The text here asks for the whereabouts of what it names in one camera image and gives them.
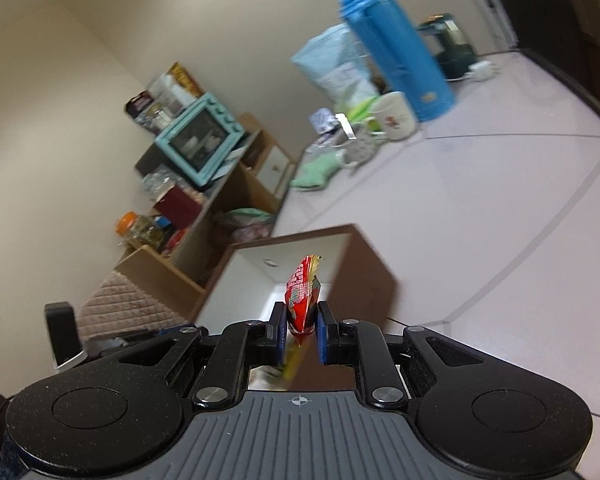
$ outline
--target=cardboard box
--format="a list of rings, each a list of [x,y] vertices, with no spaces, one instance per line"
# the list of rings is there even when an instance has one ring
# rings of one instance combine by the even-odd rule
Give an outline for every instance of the cardboard box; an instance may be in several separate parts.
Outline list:
[[[337,319],[384,325],[397,283],[354,225],[230,246],[188,319],[211,334],[237,321],[269,319],[273,304],[284,301],[286,280],[308,254],[322,257],[320,299],[329,302]],[[291,390],[354,387],[351,368],[321,365],[314,338],[307,344]]]

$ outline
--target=quilted mat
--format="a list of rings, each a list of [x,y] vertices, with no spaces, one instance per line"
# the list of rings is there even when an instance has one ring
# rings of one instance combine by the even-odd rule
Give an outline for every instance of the quilted mat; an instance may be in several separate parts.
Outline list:
[[[89,339],[143,328],[167,328],[187,320],[114,270],[79,309],[76,322],[80,337]]]

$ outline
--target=green kettle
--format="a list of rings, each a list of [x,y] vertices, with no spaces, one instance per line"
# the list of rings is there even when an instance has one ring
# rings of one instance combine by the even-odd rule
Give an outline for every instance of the green kettle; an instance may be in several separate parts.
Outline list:
[[[447,80],[461,78],[469,72],[469,65],[478,61],[474,48],[464,38],[452,14],[429,16],[418,26],[418,31]],[[428,38],[434,38],[434,43],[427,41]]]

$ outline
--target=white cup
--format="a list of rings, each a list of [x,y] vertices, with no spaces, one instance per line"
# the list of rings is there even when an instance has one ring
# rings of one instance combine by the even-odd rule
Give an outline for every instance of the white cup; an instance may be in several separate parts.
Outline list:
[[[370,108],[369,117],[364,123],[368,127],[371,121],[378,122],[382,128],[382,132],[375,132],[376,136],[388,140],[406,139],[418,129],[418,121],[402,92],[380,96]]]

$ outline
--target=plastic container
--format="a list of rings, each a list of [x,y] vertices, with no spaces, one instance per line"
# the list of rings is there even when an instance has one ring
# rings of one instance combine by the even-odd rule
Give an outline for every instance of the plastic container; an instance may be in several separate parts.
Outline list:
[[[195,190],[183,176],[175,173],[164,164],[158,166],[153,173],[149,173],[142,179],[144,192],[154,202],[160,200],[160,197],[164,196],[172,186],[178,186],[195,202],[199,204],[205,203],[205,196],[202,193]]]
[[[126,213],[116,225],[116,232],[127,242],[135,241],[140,245],[148,245],[158,250],[164,232],[151,218],[133,211]]]

